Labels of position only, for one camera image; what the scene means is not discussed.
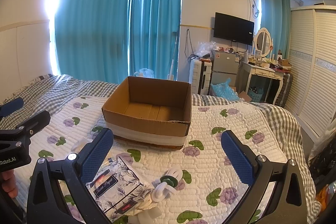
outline green leaf print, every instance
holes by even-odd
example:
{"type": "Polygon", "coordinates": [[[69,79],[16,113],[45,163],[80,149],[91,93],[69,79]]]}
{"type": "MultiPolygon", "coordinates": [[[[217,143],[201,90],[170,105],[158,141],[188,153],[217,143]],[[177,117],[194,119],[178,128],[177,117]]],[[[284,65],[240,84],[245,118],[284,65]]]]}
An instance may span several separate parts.
{"type": "Polygon", "coordinates": [[[211,135],[214,135],[216,133],[219,133],[219,132],[223,132],[225,131],[226,128],[225,127],[214,127],[212,130],[211,130],[211,135]]]}
{"type": "Polygon", "coordinates": [[[92,131],[93,132],[96,132],[96,131],[100,132],[102,129],[103,129],[103,127],[97,126],[97,127],[92,128],[92,131]]]}
{"type": "Polygon", "coordinates": [[[89,106],[89,104],[87,104],[87,103],[83,103],[82,106],[81,106],[81,109],[86,108],[86,107],[88,107],[88,106],[89,106]]]}
{"type": "Polygon", "coordinates": [[[71,203],[71,205],[75,205],[74,200],[72,199],[71,195],[65,195],[64,200],[66,203],[71,203]]]}
{"type": "Polygon", "coordinates": [[[57,141],[56,145],[60,146],[60,145],[64,145],[67,141],[65,140],[64,137],[59,137],[59,140],[57,141]]]}
{"type": "Polygon", "coordinates": [[[226,109],[223,109],[220,114],[223,116],[223,117],[227,117],[227,110],[226,109]]]}
{"type": "Polygon", "coordinates": [[[199,140],[190,141],[189,144],[191,144],[193,147],[198,147],[199,150],[204,150],[204,146],[203,146],[202,142],[199,141],[199,140]]]}
{"type": "Polygon", "coordinates": [[[261,213],[261,210],[256,210],[255,213],[253,214],[253,216],[252,216],[252,218],[251,218],[249,224],[251,224],[251,223],[257,221],[257,220],[259,219],[259,216],[258,216],[258,215],[259,215],[260,213],[261,213]]]}
{"type": "Polygon", "coordinates": [[[130,153],[130,156],[134,158],[136,162],[139,162],[141,159],[141,152],[136,149],[128,149],[128,153],[130,153]]]}
{"type": "Polygon", "coordinates": [[[183,172],[182,178],[187,184],[190,184],[192,181],[190,173],[187,170],[182,170],[182,172],[183,172]]]}
{"type": "Polygon", "coordinates": [[[194,219],[202,218],[202,214],[194,211],[184,211],[180,213],[176,219],[177,223],[183,223],[186,220],[193,221],[194,219]]]}
{"type": "Polygon", "coordinates": [[[257,133],[256,129],[246,131],[245,133],[245,139],[249,140],[250,138],[253,137],[253,134],[257,133]]]}
{"type": "Polygon", "coordinates": [[[118,218],[116,221],[112,222],[112,224],[127,224],[128,223],[128,216],[123,215],[122,217],[118,218]]]}
{"type": "Polygon", "coordinates": [[[48,157],[48,156],[53,157],[54,154],[44,149],[39,152],[39,157],[48,157]]]}
{"type": "Polygon", "coordinates": [[[219,194],[221,193],[222,188],[214,189],[210,194],[207,195],[207,203],[212,206],[216,207],[218,205],[217,199],[219,199],[219,194]]]}
{"type": "Polygon", "coordinates": [[[73,119],[73,122],[75,123],[75,126],[78,125],[79,122],[81,121],[81,119],[78,117],[72,117],[72,119],[73,119]]]}

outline gray checkered sheet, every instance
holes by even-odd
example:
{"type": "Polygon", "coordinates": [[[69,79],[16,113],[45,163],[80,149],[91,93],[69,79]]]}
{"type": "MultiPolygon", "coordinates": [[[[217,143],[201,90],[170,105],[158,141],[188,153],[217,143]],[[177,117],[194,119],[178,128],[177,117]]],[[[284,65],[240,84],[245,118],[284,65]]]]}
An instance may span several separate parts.
{"type": "MultiPolygon", "coordinates": [[[[117,84],[101,81],[77,80],[69,75],[41,76],[3,102],[22,97],[25,105],[19,111],[4,118],[0,123],[0,129],[14,128],[23,120],[42,110],[49,111],[52,116],[76,97],[108,97],[117,86],[117,84]]],[[[220,97],[193,94],[193,105],[195,106],[229,105],[232,103],[234,102],[220,97]]],[[[291,113],[281,107],[269,104],[252,104],[265,116],[286,157],[298,162],[306,193],[307,223],[313,223],[320,212],[320,203],[315,200],[314,182],[305,162],[299,123],[291,113]]]]}

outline tissue paper pack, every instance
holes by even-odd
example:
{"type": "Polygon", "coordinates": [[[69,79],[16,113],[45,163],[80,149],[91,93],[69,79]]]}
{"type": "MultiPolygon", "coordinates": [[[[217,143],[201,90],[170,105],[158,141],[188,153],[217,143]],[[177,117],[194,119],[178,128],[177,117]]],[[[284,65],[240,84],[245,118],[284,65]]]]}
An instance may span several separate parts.
{"type": "Polygon", "coordinates": [[[130,209],[141,206],[141,202],[154,187],[122,158],[108,160],[95,179],[86,186],[99,207],[113,222],[130,209]]]}

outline screw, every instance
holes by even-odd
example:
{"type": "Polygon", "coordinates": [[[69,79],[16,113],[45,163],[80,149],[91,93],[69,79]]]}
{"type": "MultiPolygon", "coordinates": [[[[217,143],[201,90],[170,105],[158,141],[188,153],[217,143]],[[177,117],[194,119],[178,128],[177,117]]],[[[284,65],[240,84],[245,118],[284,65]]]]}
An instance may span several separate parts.
{"type": "Polygon", "coordinates": [[[290,160],[288,161],[288,163],[289,163],[290,165],[293,165],[293,166],[295,166],[295,165],[297,164],[296,161],[293,160],[293,159],[290,159],[290,160]]]}
{"type": "Polygon", "coordinates": [[[38,160],[37,160],[37,162],[39,163],[39,164],[42,164],[42,163],[44,163],[44,161],[45,161],[45,158],[39,158],[38,160]]]}
{"type": "Polygon", "coordinates": [[[69,160],[74,160],[75,158],[77,158],[77,155],[76,155],[75,153],[71,153],[71,154],[69,154],[69,156],[68,156],[68,159],[69,159],[69,160]]]}
{"type": "Polygon", "coordinates": [[[261,161],[261,162],[265,162],[265,161],[267,161],[267,158],[264,155],[259,155],[258,160],[261,161]]]}

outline white mirror frame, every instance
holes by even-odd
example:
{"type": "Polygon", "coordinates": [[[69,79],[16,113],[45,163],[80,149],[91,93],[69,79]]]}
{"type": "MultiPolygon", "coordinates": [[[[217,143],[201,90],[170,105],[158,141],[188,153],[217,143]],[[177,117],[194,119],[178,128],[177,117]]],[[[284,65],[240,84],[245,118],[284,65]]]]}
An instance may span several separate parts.
{"type": "Polygon", "coordinates": [[[269,37],[269,47],[268,47],[268,50],[267,50],[267,52],[265,52],[264,54],[262,54],[261,55],[261,57],[266,57],[269,53],[270,53],[270,48],[271,48],[271,46],[273,45],[273,41],[272,41],[272,39],[271,39],[271,34],[269,33],[269,31],[266,29],[266,28],[261,28],[258,32],[257,32],[257,34],[254,36],[254,39],[253,39],[253,47],[254,47],[254,49],[258,49],[257,48],[257,39],[258,39],[258,36],[262,33],[262,32],[264,32],[264,33],[266,33],[266,35],[268,35],[268,37],[269,37]]]}

